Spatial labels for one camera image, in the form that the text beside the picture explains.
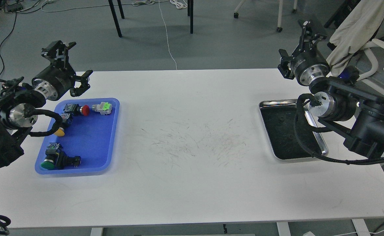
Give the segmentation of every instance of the beige cloth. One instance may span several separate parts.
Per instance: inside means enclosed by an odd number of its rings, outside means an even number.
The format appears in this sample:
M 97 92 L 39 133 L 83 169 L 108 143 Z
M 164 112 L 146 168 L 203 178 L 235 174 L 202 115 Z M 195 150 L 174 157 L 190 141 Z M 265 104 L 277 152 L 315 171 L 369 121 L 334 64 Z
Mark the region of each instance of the beige cloth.
M 336 48 L 327 57 L 333 76 L 345 69 L 352 55 L 371 39 L 384 19 L 384 0 L 361 0 L 330 37 Z

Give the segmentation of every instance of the gray floor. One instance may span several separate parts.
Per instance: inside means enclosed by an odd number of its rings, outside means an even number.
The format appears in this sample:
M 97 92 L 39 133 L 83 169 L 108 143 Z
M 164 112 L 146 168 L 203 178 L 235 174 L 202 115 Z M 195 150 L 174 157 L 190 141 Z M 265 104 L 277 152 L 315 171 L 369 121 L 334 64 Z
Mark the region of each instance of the gray floor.
M 279 62 L 279 48 L 292 51 L 298 43 L 301 30 L 300 18 L 307 19 L 313 13 L 324 24 L 342 1 L 299 0 L 299 10 L 291 14 L 292 1 L 285 1 L 282 21 L 283 31 L 277 33 L 276 0 L 248 0 L 240 9 L 239 19 L 232 17 L 240 0 L 196 0 L 194 8 L 194 34 L 189 34 L 189 18 L 186 9 L 177 10 L 169 3 L 161 3 L 170 49 L 178 69 L 246 69 L 275 68 Z M 25 0 L 24 5 L 33 4 Z M 105 4 L 97 0 L 57 0 L 45 10 L 61 10 L 77 6 Z M 54 40 L 76 41 L 70 51 L 70 63 L 82 70 L 173 70 L 174 62 L 167 51 L 165 27 L 158 4 L 153 6 L 124 6 L 126 19 L 120 19 L 124 37 L 117 37 L 109 7 L 70 10 L 65 12 L 35 12 L 17 16 L 14 33 L 4 43 L 1 52 L 6 64 L 2 79 L 25 76 L 29 82 L 49 62 L 40 51 Z M 13 14 L 0 12 L 0 42 L 9 33 Z M 320 51 L 327 56 L 330 51 L 325 43 Z M 380 63 L 384 53 L 377 51 Z M 368 63 L 360 60 L 359 66 Z M 379 71 L 384 82 L 384 73 Z M 373 230 L 384 219 L 368 219 Z M 335 235 L 354 230 L 350 220 L 292 222 L 293 236 L 307 231 L 316 235 Z M 254 233 L 278 235 L 276 224 L 227 224 L 228 233 Z M 153 227 L 111 227 L 103 235 L 184 235 L 223 234 L 222 224 L 178 225 Z M 11 235 L 89 235 L 90 228 L 42 228 L 12 230 Z

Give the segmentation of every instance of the white table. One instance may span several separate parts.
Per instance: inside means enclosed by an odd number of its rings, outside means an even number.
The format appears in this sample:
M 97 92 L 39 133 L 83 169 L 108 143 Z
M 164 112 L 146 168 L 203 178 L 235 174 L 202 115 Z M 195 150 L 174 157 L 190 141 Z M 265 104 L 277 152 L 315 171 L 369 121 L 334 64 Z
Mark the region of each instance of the white table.
M 42 176 L 34 170 L 42 138 L 28 137 L 26 154 L 0 169 L 0 214 L 11 228 L 384 217 L 380 165 L 274 158 L 259 102 L 308 92 L 277 69 L 96 71 L 90 79 L 80 99 L 121 104 L 112 163 L 96 176 Z M 39 118 L 34 130 L 48 124 Z M 337 134 L 323 136 L 330 157 L 361 158 Z

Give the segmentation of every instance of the stainless steel tray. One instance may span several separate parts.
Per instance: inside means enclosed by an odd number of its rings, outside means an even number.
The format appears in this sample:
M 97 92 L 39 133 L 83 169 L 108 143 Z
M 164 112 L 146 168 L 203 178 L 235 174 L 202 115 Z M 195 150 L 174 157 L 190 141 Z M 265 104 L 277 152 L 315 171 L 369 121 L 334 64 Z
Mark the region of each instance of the stainless steel tray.
M 266 126 L 266 123 L 264 121 L 263 112 L 264 112 L 264 110 L 272 109 L 272 108 L 292 108 L 292 109 L 295 108 L 295 110 L 296 110 L 296 102 L 297 102 L 297 99 L 289 99 L 289 100 L 263 101 L 263 102 L 261 102 L 259 104 L 259 110 L 260 110 L 260 113 L 261 113 L 262 122 L 263 122 L 263 124 L 264 124 L 264 126 L 265 126 L 265 128 L 267 130 L 269 141 L 270 141 L 270 146 L 272 148 L 272 151 L 273 151 L 275 157 L 277 157 L 277 155 L 275 154 L 275 150 L 273 148 L 271 137 L 269 136 L 268 127 Z M 316 122 L 314 121 L 313 115 L 310 113 L 310 111 L 309 111 L 307 106 L 308 105 L 306 105 L 304 107 L 304 113 L 305 113 L 306 119 L 307 119 L 307 121 L 308 121 L 308 123 L 310 125 L 312 125 L 314 127 L 317 127 Z M 294 136 L 293 129 L 290 131 L 289 135 L 290 136 Z M 314 135 L 314 138 L 315 138 L 317 144 L 319 145 L 319 149 L 321 150 L 322 154 L 326 155 L 328 153 L 328 149 L 327 149 L 326 143 L 324 142 L 323 137 L 321 136 L 320 133 L 313 132 L 313 135 Z M 277 157 L 277 158 L 280 159 L 280 160 L 295 160 L 295 159 L 301 160 L 301 159 L 311 158 L 311 157 L 309 157 L 309 154 L 307 154 L 306 157 L 298 157 L 298 158 L 293 158 L 293 157 L 287 157 L 287 158 L 283 158 L 282 157 L 282 158 L 280 158 L 280 157 Z

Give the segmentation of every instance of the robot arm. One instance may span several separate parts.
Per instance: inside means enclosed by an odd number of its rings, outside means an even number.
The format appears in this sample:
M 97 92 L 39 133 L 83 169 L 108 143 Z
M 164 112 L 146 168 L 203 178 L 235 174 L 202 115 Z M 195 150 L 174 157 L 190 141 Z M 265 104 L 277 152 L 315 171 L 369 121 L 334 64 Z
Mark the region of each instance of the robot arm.
M 69 64 L 68 51 L 75 46 L 72 42 L 66 46 L 61 41 L 52 42 L 42 49 L 42 56 L 51 64 L 32 79 L 32 85 L 22 83 L 23 77 L 3 81 L 0 96 L 0 168 L 8 166 L 24 154 L 20 144 L 28 136 L 49 136 L 59 128 L 62 118 L 59 114 L 39 109 L 46 100 L 59 100 L 68 90 L 76 97 L 90 88 L 88 84 L 92 70 L 77 76 Z M 75 88 L 75 82 L 81 86 Z M 55 119 L 51 130 L 31 132 L 38 115 L 46 115 Z M 13 134 L 7 131 L 16 130 Z
M 384 162 L 381 158 L 384 152 L 384 97 L 357 87 L 358 71 L 354 69 L 348 70 L 346 78 L 326 77 L 330 67 L 316 48 L 319 40 L 326 38 L 320 32 L 323 29 L 315 27 L 311 21 L 300 21 L 300 25 L 300 42 L 292 55 L 279 49 L 281 63 L 278 69 L 284 78 L 295 77 L 300 85 L 309 87 L 311 94 L 302 94 L 297 106 L 302 107 L 302 103 L 309 100 L 311 113 L 325 126 L 321 131 L 311 129 L 316 132 L 334 131 L 345 138 L 343 145 L 350 151 L 369 160 Z M 357 109 L 360 112 L 352 128 L 336 123 L 349 120 Z M 351 161 L 343 163 L 357 164 Z

